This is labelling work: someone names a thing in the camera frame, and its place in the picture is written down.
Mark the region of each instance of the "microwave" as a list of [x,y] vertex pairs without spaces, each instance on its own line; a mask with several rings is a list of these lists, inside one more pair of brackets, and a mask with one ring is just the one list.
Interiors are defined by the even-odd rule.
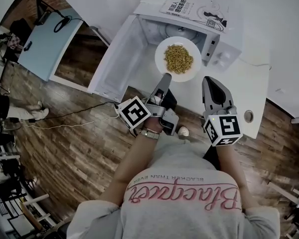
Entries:
[[200,22],[161,12],[166,0],[142,0],[109,45],[88,92],[121,102],[129,79],[140,66],[148,46],[159,45],[172,36],[190,39],[201,53],[202,66],[226,70],[242,52],[243,19],[240,6],[231,0],[225,1],[230,4],[231,18],[227,31],[222,32]]

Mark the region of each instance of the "wristwatch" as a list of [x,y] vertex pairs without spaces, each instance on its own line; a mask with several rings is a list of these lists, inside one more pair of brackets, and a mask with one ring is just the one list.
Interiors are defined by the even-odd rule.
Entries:
[[144,130],[144,129],[141,131],[141,134],[145,135],[148,138],[152,138],[152,139],[158,139],[159,138],[159,133],[154,133],[154,132]]

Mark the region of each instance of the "black shirt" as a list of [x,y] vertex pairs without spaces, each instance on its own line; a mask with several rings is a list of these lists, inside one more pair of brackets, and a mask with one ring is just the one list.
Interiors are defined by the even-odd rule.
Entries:
[[6,119],[9,111],[9,97],[8,96],[0,96],[0,119]]

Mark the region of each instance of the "microwave door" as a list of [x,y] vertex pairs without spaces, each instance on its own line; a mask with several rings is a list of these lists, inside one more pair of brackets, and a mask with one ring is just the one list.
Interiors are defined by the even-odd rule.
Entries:
[[130,15],[104,54],[88,92],[120,102],[147,46],[139,19]]

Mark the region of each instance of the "person in white pants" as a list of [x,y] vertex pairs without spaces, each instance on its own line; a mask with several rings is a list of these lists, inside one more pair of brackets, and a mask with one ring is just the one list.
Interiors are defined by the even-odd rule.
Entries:
[[42,102],[37,105],[24,106],[21,101],[0,96],[0,119],[18,118],[20,120],[41,120],[49,114],[49,109],[42,109]]

